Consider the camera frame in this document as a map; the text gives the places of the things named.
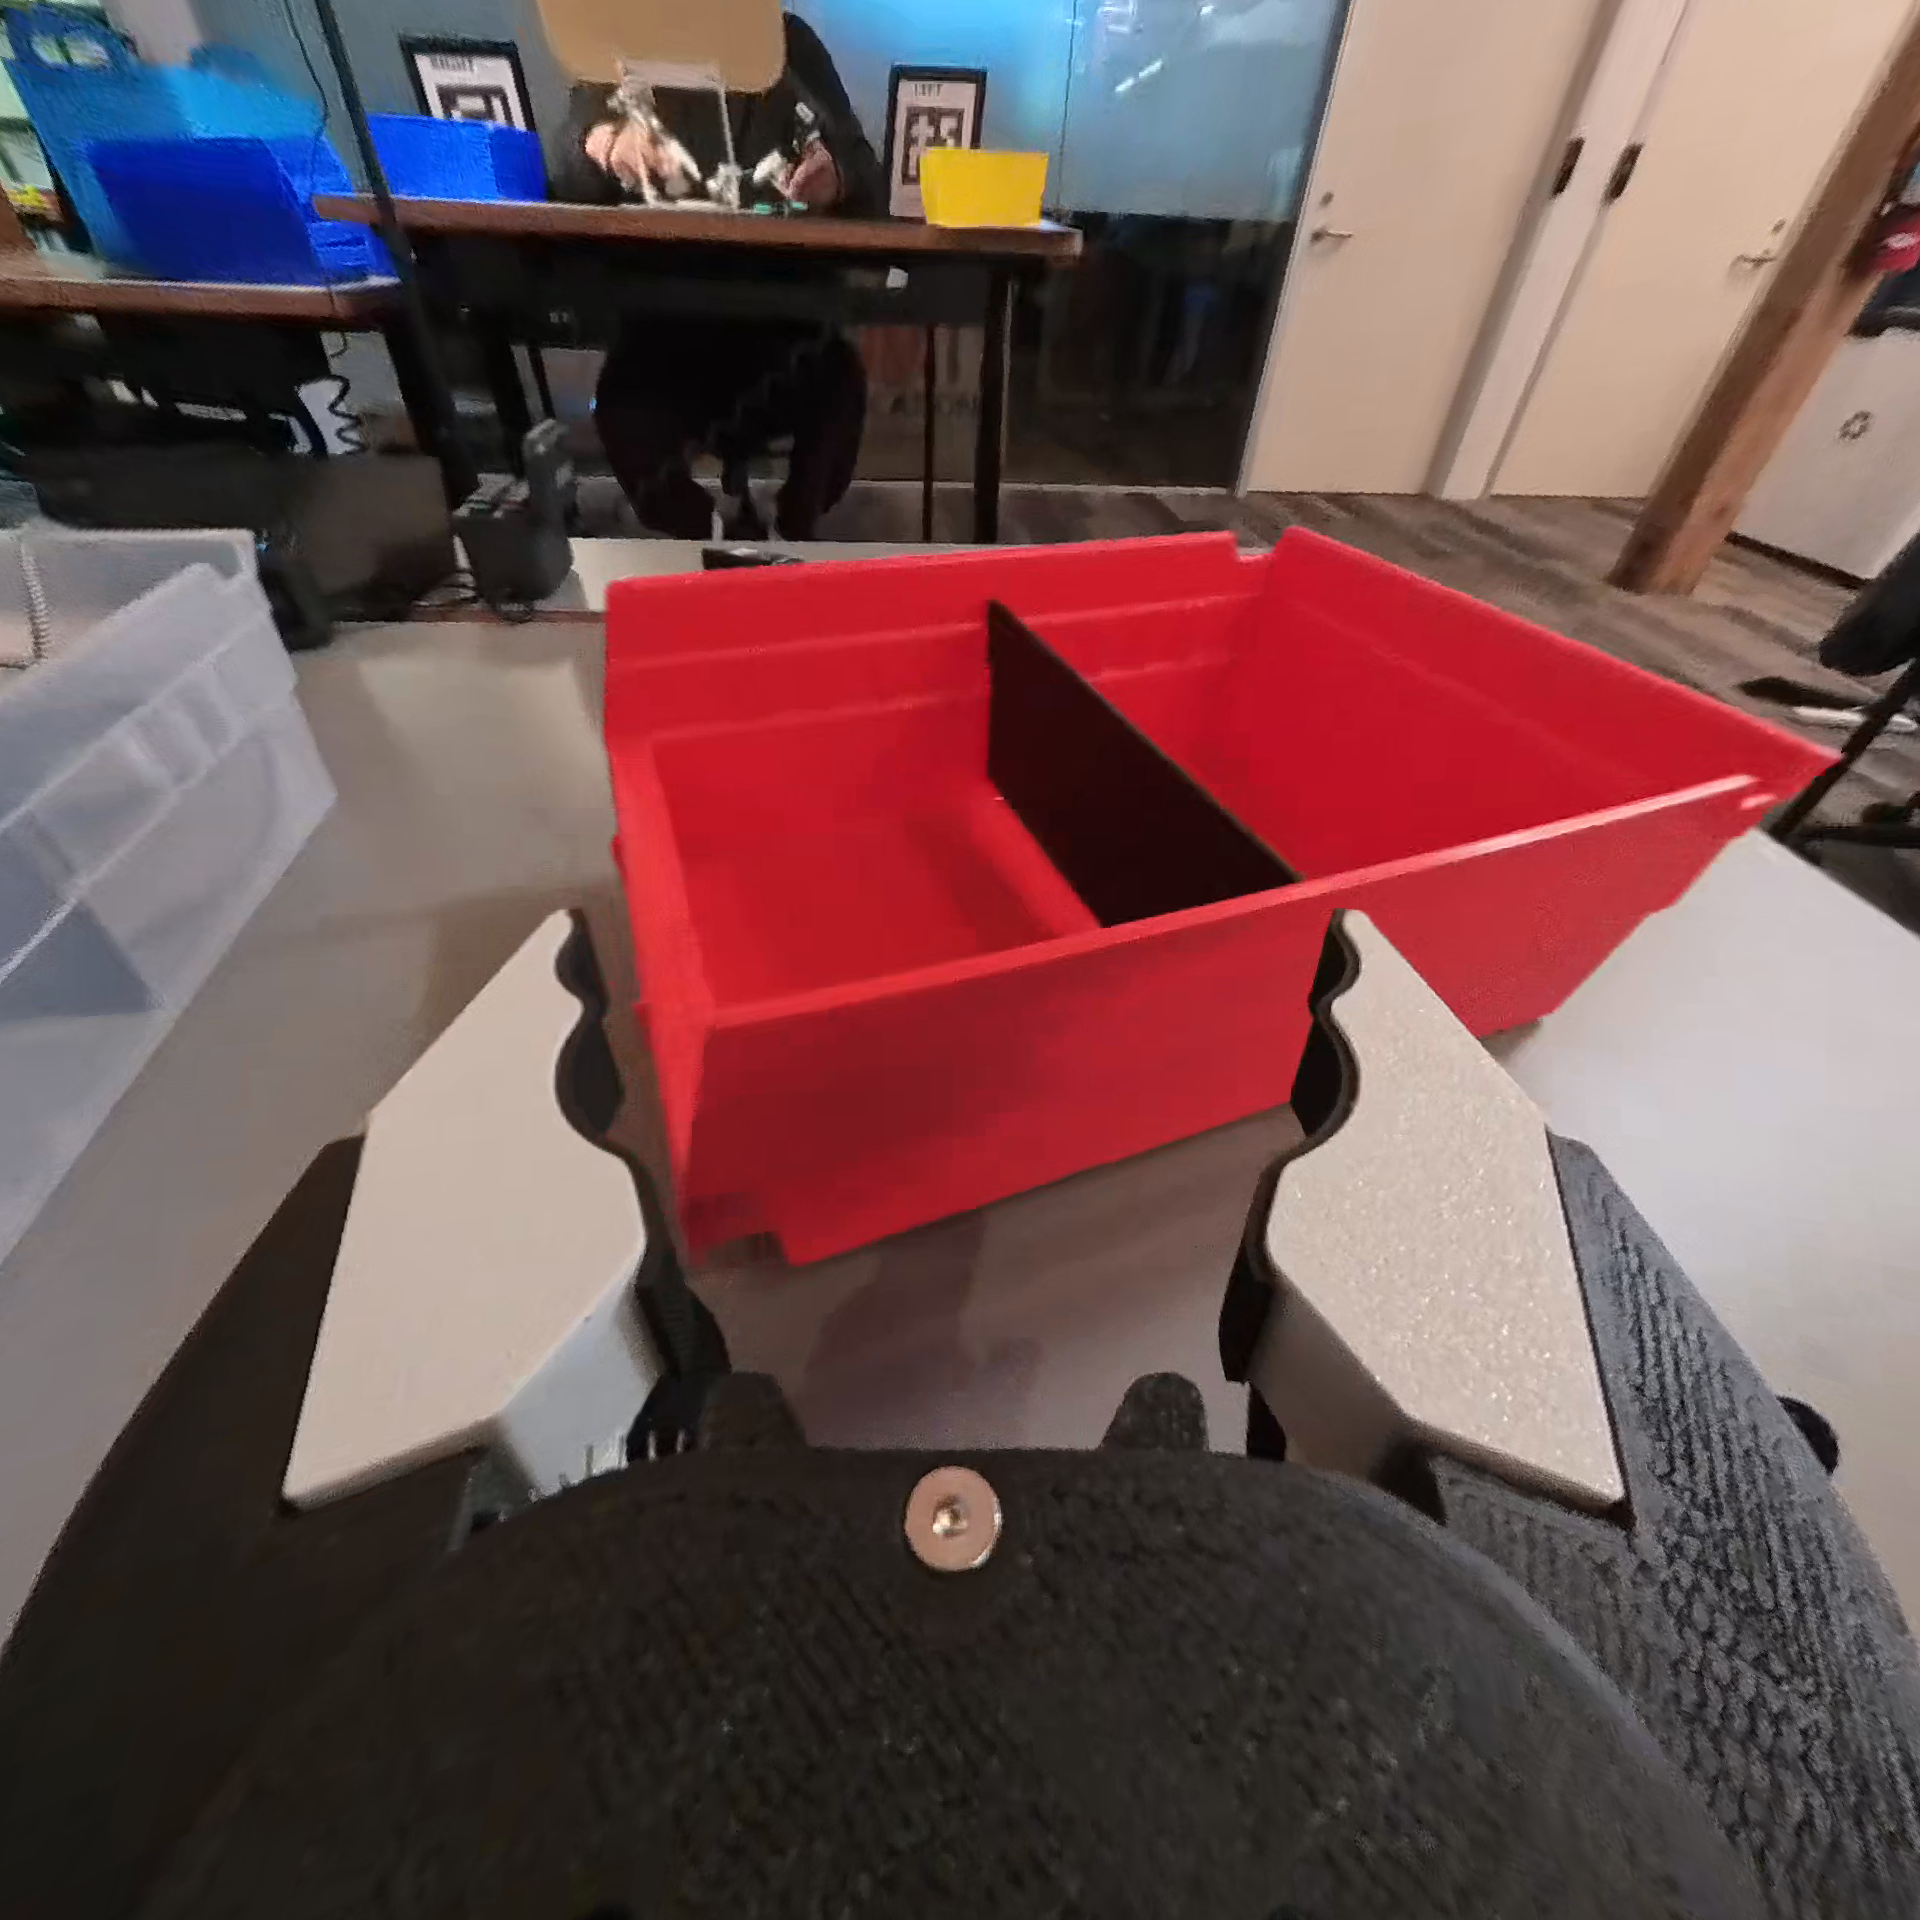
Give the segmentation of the framed printed tag sign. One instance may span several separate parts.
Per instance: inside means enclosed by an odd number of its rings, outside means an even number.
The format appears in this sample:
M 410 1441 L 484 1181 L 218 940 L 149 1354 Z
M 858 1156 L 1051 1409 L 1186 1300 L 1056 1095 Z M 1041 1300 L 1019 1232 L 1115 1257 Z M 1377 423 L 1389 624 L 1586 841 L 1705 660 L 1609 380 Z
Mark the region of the framed printed tag sign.
M 402 34 L 400 58 L 424 114 L 537 132 L 534 98 L 513 40 Z
M 990 76 L 984 66 L 893 64 L 888 85 L 888 216 L 921 223 L 926 155 L 979 148 Z

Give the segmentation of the clear plastic bin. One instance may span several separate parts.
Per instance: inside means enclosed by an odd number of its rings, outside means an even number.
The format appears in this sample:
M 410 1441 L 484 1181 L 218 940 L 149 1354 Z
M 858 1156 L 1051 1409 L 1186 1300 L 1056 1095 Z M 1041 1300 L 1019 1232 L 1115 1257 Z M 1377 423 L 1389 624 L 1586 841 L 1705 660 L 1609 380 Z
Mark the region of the clear plastic bin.
M 5 1257 L 333 800 L 249 535 L 2 535 Z

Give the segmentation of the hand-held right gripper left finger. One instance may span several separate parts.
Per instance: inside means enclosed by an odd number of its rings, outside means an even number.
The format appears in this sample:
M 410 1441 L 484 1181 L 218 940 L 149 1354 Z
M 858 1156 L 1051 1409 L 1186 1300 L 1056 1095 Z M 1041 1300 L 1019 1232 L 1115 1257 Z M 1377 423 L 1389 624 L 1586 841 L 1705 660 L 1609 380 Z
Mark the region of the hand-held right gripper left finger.
M 478 1455 L 526 1498 L 691 1450 L 728 1345 L 621 1108 L 581 911 L 541 919 L 372 1106 L 281 1496 Z

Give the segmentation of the wooden post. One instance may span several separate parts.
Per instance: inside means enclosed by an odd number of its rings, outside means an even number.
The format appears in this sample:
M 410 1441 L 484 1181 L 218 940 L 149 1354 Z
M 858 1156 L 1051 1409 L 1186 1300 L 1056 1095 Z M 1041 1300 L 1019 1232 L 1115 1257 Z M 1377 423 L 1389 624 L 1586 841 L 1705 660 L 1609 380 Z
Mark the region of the wooden post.
M 1649 492 L 1609 584 L 1691 592 L 1878 285 L 1882 217 L 1917 153 L 1917 20 L 1908 18 L 1707 396 Z

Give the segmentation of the wooden desk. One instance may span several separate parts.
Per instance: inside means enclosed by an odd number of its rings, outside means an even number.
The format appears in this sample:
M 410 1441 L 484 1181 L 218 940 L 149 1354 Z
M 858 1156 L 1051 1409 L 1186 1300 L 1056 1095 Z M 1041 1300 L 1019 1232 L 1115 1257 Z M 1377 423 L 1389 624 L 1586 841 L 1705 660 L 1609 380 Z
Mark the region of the wooden desk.
M 313 330 L 382 330 L 400 312 L 394 280 L 331 285 L 180 281 L 117 273 L 93 257 L 2 250 L 2 313 L 144 321 L 237 321 Z
M 805 321 L 825 330 L 981 328 L 972 539 L 1002 538 L 1006 392 L 1018 285 L 1072 265 L 1077 229 L 948 232 L 897 220 L 570 202 L 397 200 L 440 339 L 466 341 L 502 449 L 521 466 L 534 412 L 521 353 L 600 347 L 628 316 Z M 317 200 L 376 229 L 370 197 Z

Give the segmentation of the black bin divider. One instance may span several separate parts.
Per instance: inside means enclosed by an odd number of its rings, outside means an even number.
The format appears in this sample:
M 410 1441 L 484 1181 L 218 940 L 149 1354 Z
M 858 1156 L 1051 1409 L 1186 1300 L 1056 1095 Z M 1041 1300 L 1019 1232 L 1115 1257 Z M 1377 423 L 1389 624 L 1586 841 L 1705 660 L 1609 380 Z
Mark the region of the black bin divider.
M 1274 895 L 1298 873 L 1043 635 L 987 603 L 987 775 L 1101 929 Z

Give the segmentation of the yellow plastic bin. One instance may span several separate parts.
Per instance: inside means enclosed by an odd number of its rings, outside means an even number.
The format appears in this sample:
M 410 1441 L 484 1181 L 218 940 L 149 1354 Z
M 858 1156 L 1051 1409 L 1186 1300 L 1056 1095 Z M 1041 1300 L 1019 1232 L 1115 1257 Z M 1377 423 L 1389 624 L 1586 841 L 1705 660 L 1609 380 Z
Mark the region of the yellow plastic bin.
M 929 148 L 920 162 L 924 223 L 948 232 L 1043 224 L 1046 151 Z

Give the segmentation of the black tripod stand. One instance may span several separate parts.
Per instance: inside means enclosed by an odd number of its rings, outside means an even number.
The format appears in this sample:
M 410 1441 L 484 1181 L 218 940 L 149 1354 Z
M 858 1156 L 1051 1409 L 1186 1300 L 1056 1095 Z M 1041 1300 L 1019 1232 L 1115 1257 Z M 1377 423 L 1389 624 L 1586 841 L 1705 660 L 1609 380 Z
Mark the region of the black tripod stand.
M 1901 803 L 1865 807 L 1849 824 L 1821 824 L 1817 809 L 1840 780 L 1908 714 L 1917 693 L 1917 543 L 1912 539 L 1820 642 L 1817 658 L 1854 679 L 1892 682 L 1872 700 L 1838 759 L 1817 775 L 1772 824 L 1770 836 L 1784 849 L 1813 857 L 1820 849 L 1917 851 L 1917 794 Z

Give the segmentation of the white recycling bin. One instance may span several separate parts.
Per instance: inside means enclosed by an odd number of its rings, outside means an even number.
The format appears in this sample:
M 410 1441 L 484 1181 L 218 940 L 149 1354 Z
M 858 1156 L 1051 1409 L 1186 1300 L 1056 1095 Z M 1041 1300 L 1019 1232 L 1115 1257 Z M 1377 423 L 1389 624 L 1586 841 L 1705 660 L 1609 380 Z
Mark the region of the white recycling bin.
M 1917 530 L 1917 313 L 1846 336 L 1749 495 L 1734 538 L 1865 584 Z

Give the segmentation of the blue plastic bin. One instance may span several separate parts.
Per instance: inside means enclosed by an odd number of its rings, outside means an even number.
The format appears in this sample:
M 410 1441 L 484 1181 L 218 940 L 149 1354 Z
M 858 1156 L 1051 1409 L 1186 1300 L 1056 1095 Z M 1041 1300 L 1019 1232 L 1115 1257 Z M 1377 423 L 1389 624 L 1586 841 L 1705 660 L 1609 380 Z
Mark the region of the blue plastic bin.
M 368 130 L 395 200 L 547 202 L 545 151 L 530 130 L 405 112 L 372 112 Z
M 328 136 L 144 136 L 85 147 L 108 258 L 165 281 L 390 280 L 378 234 L 317 216 L 353 178 Z

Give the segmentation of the metal helping hand tool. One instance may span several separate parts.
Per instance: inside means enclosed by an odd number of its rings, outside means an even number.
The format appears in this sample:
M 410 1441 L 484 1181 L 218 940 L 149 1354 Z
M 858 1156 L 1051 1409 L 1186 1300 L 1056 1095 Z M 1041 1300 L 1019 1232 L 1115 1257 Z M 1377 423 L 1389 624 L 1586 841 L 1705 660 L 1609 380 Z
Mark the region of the metal helping hand tool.
M 722 141 L 720 161 L 701 168 L 691 147 L 668 123 L 660 98 L 668 92 L 712 96 Z M 810 111 L 798 108 L 793 123 L 753 168 L 741 165 L 731 92 L 715 64 L 627 59 L 616 64 L 609 105 L 634 136 L 616 138 L 616 178 L 648 208 L 691 208 L 720 212 L 784 211 L 787 192 L 802 157 L 817 145 Z

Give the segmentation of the white door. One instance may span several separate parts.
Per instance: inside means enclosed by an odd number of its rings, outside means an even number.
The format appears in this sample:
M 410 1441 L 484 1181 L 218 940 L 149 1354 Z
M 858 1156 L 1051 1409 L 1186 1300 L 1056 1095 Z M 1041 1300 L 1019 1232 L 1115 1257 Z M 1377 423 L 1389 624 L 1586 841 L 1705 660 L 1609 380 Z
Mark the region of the white door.
M 1686 4 L 1493 495 L 1653 489 L 1913 13 Z
M 1595 11 L 1349 4 L 1241 495 L 1427 489 Z

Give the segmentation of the light blue crate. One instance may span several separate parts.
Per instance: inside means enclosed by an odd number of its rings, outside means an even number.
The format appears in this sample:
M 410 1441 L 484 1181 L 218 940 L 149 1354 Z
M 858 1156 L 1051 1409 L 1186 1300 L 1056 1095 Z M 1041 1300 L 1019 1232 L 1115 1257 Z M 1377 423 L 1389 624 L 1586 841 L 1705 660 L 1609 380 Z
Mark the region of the light blue crate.
M 325 125 L 316 98 L 252 55 L 204 45 L 185 64 L 137 53 L 101 17 L 5 8 L 5 81 L 48 161 L 122 138 L 298 138 Z

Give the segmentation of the red plastic bin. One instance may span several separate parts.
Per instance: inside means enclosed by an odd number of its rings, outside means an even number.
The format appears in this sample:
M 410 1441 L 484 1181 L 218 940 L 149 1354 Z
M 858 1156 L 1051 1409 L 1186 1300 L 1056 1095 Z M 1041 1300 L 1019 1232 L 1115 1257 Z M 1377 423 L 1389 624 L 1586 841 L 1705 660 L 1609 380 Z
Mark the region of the red plastic bin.
M 987 775 L 990 602 L 1298 883 L 1097 925 Z M 1275 1108 L 1342 911 L 1548 1018 L 1836 759 L 1304 528 L 620 581 L 603 709 L 683 1237 L 793 1265 Z

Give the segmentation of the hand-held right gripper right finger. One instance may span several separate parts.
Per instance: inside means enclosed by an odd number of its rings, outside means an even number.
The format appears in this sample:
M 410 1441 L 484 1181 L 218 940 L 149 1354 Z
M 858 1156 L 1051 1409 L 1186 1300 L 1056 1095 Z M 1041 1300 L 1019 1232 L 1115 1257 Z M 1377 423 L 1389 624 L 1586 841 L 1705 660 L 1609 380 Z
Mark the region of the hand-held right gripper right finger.
M 1363 913 L 1332 914 L 1218 1319 L 1249 1451 L 1389 1485 L 1444 1458 L 1572 1511 L 1626 1467 L 1544 1113 Z

